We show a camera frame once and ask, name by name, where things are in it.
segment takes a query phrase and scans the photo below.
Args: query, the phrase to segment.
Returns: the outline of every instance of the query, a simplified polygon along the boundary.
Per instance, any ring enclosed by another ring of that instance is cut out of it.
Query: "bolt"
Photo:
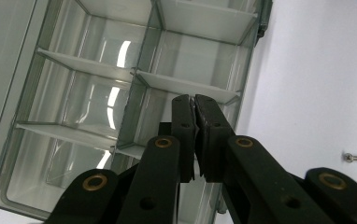
[[[357,161],[357,156],[352,156],[352,154],[347,153],[344,155],[344,160],[347,162]]]

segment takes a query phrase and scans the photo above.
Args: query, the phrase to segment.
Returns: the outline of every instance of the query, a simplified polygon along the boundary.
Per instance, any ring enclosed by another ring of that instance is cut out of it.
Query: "white wall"
[[[238,133],[305,176],[328,167],[357,181],[357,1],[275,1],[253,57]]]

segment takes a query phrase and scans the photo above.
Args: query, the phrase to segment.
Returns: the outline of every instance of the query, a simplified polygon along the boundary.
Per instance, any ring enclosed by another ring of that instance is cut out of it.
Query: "metal screw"
[[[357,161],[357,156],[352,156],[352,154],[347,153],[344,155],[344,160],[347,162]]]

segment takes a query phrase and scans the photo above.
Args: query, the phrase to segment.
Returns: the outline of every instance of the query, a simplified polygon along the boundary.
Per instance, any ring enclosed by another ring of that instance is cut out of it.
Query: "storage compartment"
[[[0,207],[44,219],[79,174],[130,168],[181,94],[216,99],[234,128],[260,6],[50,1],[6,142]],[[179,223],[214,220],[221,186],[196,177],[181,184]]]

